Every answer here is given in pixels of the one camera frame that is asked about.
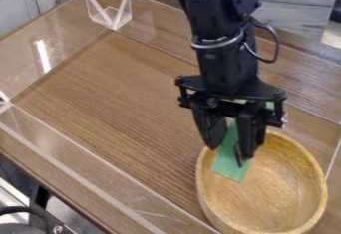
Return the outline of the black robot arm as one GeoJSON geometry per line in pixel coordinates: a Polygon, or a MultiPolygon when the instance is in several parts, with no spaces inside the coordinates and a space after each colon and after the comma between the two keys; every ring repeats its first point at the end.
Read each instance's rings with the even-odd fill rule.
{"type": "Polygon", "coordinates": [[[245,164],[265,143],[266,129],[285,124],[286,92],[262,82],[254,29],[272,26],[254,19],[260,0],[178,0],[190,28],[190,45],[199,73],[181,76],[179,105],[191,109],[205,145],[215,149],[227,133],[226,120],[237,123],[235,160],[245,164]]]}

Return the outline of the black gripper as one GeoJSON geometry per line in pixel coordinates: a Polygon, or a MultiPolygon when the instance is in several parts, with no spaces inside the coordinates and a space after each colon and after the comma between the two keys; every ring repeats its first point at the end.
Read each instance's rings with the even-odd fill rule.
{"type": "Polygon", "coordinates": [[[258,77],[255,38],[203,39],[193,36],[199,74],[175,79],[179,105],[191,109],[205,145],[215,150],[227,133],[226,117],[235,119],[238,140],[234,155],[239,167],[253,159],[264,145],[266,126],[284,127],[286,93],[258,77]]]}

